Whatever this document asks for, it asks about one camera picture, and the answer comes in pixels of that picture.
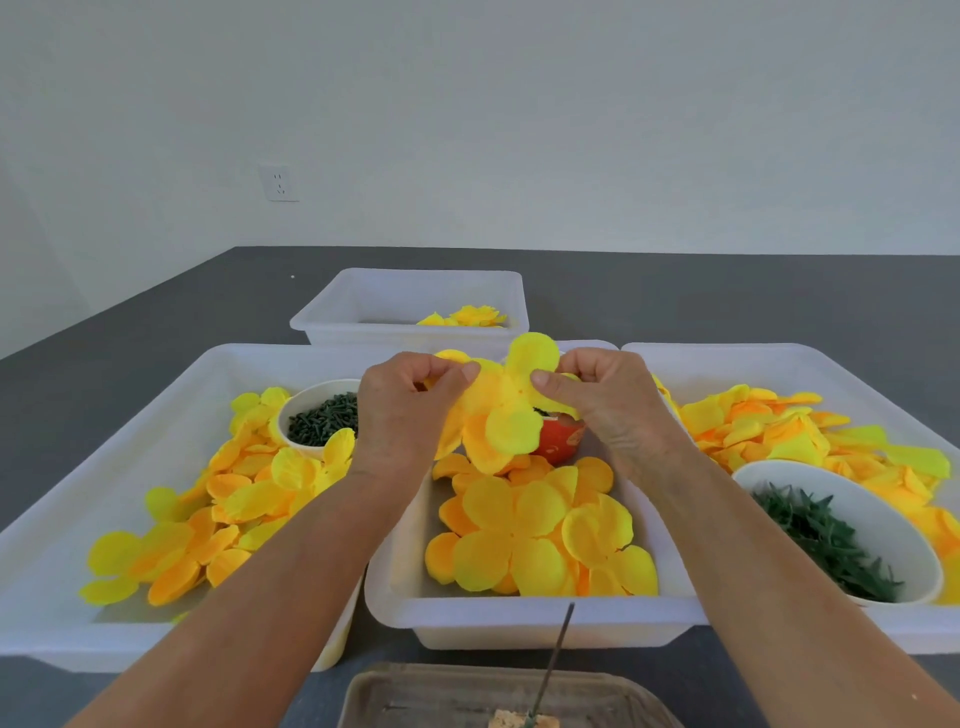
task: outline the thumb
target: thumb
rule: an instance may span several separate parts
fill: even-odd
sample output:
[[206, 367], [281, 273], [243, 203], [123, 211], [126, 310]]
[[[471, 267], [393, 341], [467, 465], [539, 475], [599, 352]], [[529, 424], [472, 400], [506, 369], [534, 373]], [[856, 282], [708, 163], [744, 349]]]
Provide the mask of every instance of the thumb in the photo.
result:
[[534, 389], [549, 400], [569, 404], [578, 410], [583, 409], [584, 383], [580, 379], [537, 369], [530, 375], [530, 382]]
[[453, 402], [466, 392], [467, 388], [480, 374], [480, 365], [469, 361], [462, 367], [454, 367], [437, 380], [430, 388], [430, 395], [446, 409], [453, 406]]

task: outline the person's left arm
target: person's left arm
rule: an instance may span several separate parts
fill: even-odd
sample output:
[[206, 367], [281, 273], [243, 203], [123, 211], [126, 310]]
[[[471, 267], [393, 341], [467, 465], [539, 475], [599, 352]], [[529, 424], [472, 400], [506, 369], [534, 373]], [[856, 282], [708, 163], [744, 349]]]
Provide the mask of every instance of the person's left arm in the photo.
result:
[[[449, 407], [476, 377], [428, 354], [371, 367], [349, 473], [67, 728], [268, 728], [317, 661], [364, 567], [430, 467]], [[417, 382], [440, 377], [429, 392]]]

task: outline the gray table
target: gray table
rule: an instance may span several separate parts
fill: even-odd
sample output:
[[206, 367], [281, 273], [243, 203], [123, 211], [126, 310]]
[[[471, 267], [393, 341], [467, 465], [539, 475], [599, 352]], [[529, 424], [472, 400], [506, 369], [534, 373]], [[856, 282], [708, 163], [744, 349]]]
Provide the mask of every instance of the gray table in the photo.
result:
[[[351, 266], [519, 271], [531, 328], [557, 339], [807, 344], [960, 443], [960, 257], [237, 248], [0, 360], [0, 402], [10, 418], [0, 438], [0, 527], [207, 349], [305, 344], [289, 328], [291, 316]], [[43, 414], [41, 422], [38, 402], [55, 406], [57, 420]], [[42, 440], [34, 436], [40, 429]], [[310, 675], [283, 725], [335, 725], [350, 679], [374, 662], [541, 667], [546, 658], [432, 652], [412, 632], [374, 621], [361, 598], [340, 664]], [[919, 661], [960, 696], [960, 656]], [[764, 724], [709, 628], [657, 649], [568, 651], [559, 667], [635, 680], [688, 728]], [[0, 660], [0, 726], [60, 726], [110, 679]]]

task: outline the hand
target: hand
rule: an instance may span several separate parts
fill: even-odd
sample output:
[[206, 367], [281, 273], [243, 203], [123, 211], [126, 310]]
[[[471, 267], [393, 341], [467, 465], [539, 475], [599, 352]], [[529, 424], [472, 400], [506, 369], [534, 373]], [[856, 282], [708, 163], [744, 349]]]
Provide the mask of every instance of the hand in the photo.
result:
[[[359, 436], [350, 471], [409, 485], [415, 493], [433, 462], [447, 412], [479, 372], [475, 362], [412, 352], [370, 367], [357, 393]], [[419, 390], [428, 377], [439, 379], [429, 391]]]
[[533, 372], [530, 380], [541, 394], [580, 410], [588, 427], [628, 467], [649, 464], [667, 452], [697, 452], [638, 354], [575, 349], [561, 357], [557, 372], [581, 381], [544, 371]]

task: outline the red container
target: red container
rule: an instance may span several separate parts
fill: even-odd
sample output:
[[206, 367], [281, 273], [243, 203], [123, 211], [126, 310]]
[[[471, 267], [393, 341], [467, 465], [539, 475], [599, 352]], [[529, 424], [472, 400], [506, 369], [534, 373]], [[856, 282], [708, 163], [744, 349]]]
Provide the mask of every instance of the red container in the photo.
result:
[[569, 415], [544, 417], [540, 446], [533, 454], [542, 455], [550, 465], [560, 465], [577, 454], [586, 429], [587, 423]]

